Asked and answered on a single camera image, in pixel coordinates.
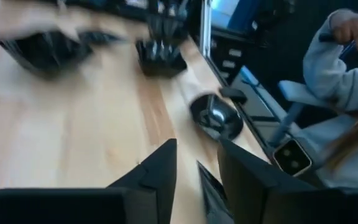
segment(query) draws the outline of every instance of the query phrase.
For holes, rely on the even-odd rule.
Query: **person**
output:
[[[336,42],[320,42],[320,34],[333,34]],[[328,187],[358,187],[358,117],[353,116],[358,111],[358,68],[348,70],[339,58],[351,40],[358,50],[358,13],[337,10],[317,31],[303,60],[310,92],[340,112],[300,134],[323,161],[326,169],[317,172]]]

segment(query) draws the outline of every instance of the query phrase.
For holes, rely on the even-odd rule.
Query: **hand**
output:
[[[341,9],[334,13],[330,20],[336,42],[347,44],[355,40],[358,49],[358,14],[348,9]]]

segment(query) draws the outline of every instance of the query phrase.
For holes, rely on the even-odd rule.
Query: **gray hoodie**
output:
[[[320,33],[330,33],[329,19],[317,32],[303,61],[303,74],[308,88],[322,100],[337,99],[337,107],[346,111],[358,110],[358,68],[347,70],[339,59],[343,47],[333,43],[321,43]],[[306,137],[322,159],[326,157],[326,145],[351,128],[355,119],[340,115],[304,129]],[[324,169],[319,176],[329,187],[358,187],[358,151],[334,174]]]

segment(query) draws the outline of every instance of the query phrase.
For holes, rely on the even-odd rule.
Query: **light wood desk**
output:
[[[87,10],[0,0],[0,31],[57,24],[109,30],[134,40],[144,24]],[[182,54],[188,70],[171,80],[146,79],[133,44],[97,48],[58,82],[23,70],[0,47],[0,188],[105,187],[134,168],[168,138],[178,141],[172,223],[204,223],[196,160],[219,178],[218,145],[198,131],[187,104],[219,82],[195,44]],[[235,143],[266,160],[247,126]]]

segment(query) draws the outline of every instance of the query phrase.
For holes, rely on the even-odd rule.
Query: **gray sleeve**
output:
[[[344,110],[358,110],[358,68],[347,71],[346,64],[339,59],[343,46],[318,39],[320,34],[331,32],[329,21],[336,12],[313,37],[303,59],[303,76],[318,98],[336,100],[337,106]]]

